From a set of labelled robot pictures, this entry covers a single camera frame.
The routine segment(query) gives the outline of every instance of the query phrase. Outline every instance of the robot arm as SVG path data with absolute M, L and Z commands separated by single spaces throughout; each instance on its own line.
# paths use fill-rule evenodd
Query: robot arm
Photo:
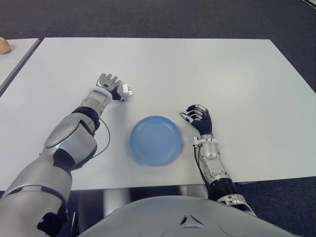
M 0 199 L 3 236 L 57 236 L 67 221 L 71 171 L 82 167 L 97 150 L 94 133 L 105 107 L 131 95 L 127 84 L 102 74 L 81 105 L 47 138 L 39 158 L 29 164 Z
M 208 110 L 196 104 L 189 106 L 187 112 L 188 114 L 181 113 L 180 116 L 201 135 L 194 138 L 194 153 L 208 191 L 208 198 L 255 216 L 220 160 L 221 154 L 217 147 L 218 142 L 212 134 L 212 121 Z

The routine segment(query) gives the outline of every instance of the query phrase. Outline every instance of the black wire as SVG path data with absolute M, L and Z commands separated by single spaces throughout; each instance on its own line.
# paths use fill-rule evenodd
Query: black wire
M 196 149 L 197 149 L 197 148 L 194 147 L 194 158 L 195 158 L 195 160 L 196 160 L 197 167 L 198 167 L 198 169 L 199 169 L 199 173 L 200 173 L 201 176 L 202 176 L 202 180 L 203 180 L 204 183 L 205 183 L 205 186 L 206 186 L 206 189 L 207 189 L 207 192 L 208 192 L 208 196 L 209 196 L 210 190 L 209 190 L 208 182 L 207 182 L 206 177 L 204 176 L 204 174 L 203 174 L 203 172 L 202 172 L 202 170 L 201 170 L 201 168 L 200 168 L 200 166 L 199 166 L 199 152 L 200 152 L 200 150 L 201 150 L 201 147 L 198 147 L 198 152 L 196 152 Z
M 98 155 L 100 155 L 102 152 L 104 152 L 104 151 L 108 148 L 108 146 L 109 146 L 109 144 L 110 144 L 110 140 L 111 140 L 111 134 L 110 134 L 110 130 L 109 130 L 108 126 L 106 125 L 106 123 L 105 123 L 101 118 L 100 118 L 100 120 L 102 121 L 102 123 L 105 125 L 105 127 L 106 127 L 107 130 L 108 130 L 108 133 L 109 133 L 109 140 L 108 140 L 108 143 L 107 143 L 106 147 L 105 147 L 102 151 L 100 151 L 99 153 L 97 153 L 96 155 L 94 155 L 92 158 L 95 158 L 95 157 L 97 157 Z

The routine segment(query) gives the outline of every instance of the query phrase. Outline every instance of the triangular logo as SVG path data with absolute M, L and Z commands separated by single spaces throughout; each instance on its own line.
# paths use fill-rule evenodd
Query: triangular logo
M 191 214 L 185 214 L 180 226 L 183 226 L 183 228 L 203 228 L 204 223 Z

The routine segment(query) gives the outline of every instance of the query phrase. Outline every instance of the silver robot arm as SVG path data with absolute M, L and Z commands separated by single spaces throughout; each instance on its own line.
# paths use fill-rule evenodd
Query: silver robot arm
M 218 142 L 212 134 L 209 111 L 196 104 L 189 106 L 187 112 L 180 116 L 200 133 L 200 137 L 194 138 L 194 155 L 208 191 L 208 198 L 256 216 L 243 195 L 238 192 L 220 160 L 221 154 L 217 147 Z
M 6 237 L 57 236 L 67 221 L 71 171 L 96 152 L 94 133 L 112 98 L 125 101 L 132 92 L 117 77 L 102 74 L 81 105 L 47 138 L 39 158 L 29 164 L 0 199 L 0 230 Z

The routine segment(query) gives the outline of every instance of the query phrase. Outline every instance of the robot finger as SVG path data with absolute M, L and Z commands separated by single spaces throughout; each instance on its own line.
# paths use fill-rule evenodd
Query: robot finger
M 198 120 L 198 121 L 200 121 L 200 120 L 202 119 L 202 116 L 199 115 L 199 114 L 193 114 L 193 115 L 191 115 L 190 117 L 193 118 L 193 119 L 196 119 L 196 120 Z
M 191 105 L 187 108 L 187 112 L 190 112 L 191 110 L 195 110 L 196 109 L 196 105 Z
M 189 122 L 189 123 L 192 123 L 194 121 L 193 118 L 191 118 L 190 116 L 188 116 L 187 114 L 185 113 L 180 113 L 180 116 L 181 118 L 183 118 L 185 121 Z
M 192 110 L 192 111 L 188 112 L 188 116 L 191 116 L 191 115 L 193 115 L 193 114 L 198 114 L 198 115 L 200 115 L 200 116 L 203 115 L 203 113 L 201 112 L 201 110 Z

